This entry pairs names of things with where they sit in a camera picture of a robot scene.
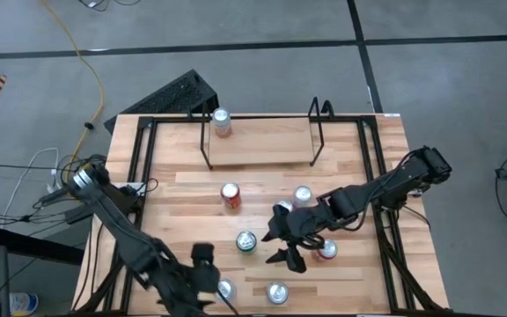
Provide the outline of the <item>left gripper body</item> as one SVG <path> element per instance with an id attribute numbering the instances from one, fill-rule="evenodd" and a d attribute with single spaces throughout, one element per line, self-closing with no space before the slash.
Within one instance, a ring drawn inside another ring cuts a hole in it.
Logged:
<path id="1" fill-rule="evenodd" d="M 202 292 L 214 294 L 220 279 L 219 269 L 212 265 L 188 267 L 155 268 L 148 273 L 149 283 L 157 291 L 163 305 L 170 315 L 204 315 L 192 312 L 192 304 Z"/>

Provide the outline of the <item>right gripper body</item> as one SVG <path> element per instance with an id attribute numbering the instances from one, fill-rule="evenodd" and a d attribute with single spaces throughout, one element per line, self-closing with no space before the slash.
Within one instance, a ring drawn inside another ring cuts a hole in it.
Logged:
<path id="1" fill-rule="evenodd" d="M 325 239 L 319 235 L 324 229 L 332 229 L 340 219 L 340 211 L 332 204 L 318 203 L 301 207 L 286 216 L 288 246 L 323 246 Z"/>

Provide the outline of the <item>red soda can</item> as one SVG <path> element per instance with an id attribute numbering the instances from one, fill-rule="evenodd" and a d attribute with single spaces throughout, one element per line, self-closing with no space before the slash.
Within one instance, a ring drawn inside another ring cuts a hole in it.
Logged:
<path id="1" fill-rule="evenodd" d="M 334 240 L 325 240 L 322 248 L 316 251 L 319 259 L 328 261 L 333 260 L 338 254 L 338 246 Z"/>

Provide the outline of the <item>green Sprite can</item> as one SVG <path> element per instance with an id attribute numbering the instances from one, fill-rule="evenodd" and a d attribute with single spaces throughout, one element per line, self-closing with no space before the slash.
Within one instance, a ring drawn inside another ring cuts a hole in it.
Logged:
<path id="1" fill-rule="evenodd" d="M 250 231 L 240 232 L 236 238 L 236 246 L 242 253 L 252 253 L 257 246 L 257 238 Z"/>

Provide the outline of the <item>black flat floor bar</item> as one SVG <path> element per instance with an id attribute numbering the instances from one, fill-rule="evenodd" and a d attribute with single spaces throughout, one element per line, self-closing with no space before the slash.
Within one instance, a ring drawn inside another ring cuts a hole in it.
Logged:
<path id="1" fill-rule="evenodd" d="M 77 247 L 41 240 L 4 229 L 0 229 L 0 247 L 5 247 L 11 254 L 71 265 L 80 265 L 85 254 Z"/>

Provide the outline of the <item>grey power strip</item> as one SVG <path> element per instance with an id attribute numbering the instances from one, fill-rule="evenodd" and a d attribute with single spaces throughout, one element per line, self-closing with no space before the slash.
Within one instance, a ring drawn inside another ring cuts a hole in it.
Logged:
<path id="1" fill-rule="evenodd" d="M 33 207 L 35 209 L 41 209 L 56 203 L 70 201 L 77 201 L 77 198 L 72 193 L 72 187 L 70 185 L 64 185 L 62 188 L 57 189 L 50 194 L 44 195 L 33 205 Z"/>

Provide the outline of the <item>white blue yellow packet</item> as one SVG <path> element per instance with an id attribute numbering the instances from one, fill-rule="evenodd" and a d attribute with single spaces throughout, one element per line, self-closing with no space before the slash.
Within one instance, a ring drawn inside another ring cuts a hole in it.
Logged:
<path id="1" fill-rule="evenodd" d="M 34 293 L 11 292 L 9 303 L 11 317 L 28 317 L 37 310 L 40 300 Z"/>

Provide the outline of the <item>black perforated metal case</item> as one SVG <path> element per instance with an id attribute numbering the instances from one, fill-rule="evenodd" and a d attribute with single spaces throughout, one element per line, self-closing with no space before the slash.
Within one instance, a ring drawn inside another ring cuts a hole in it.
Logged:
<path id="1" fill-rule="evenodd" d="M 191 115 L 200 114 L 204 107 L 210 113 L 219 107 L 217 93 L 196 70 L 189 70 L 121 114 Z"/>

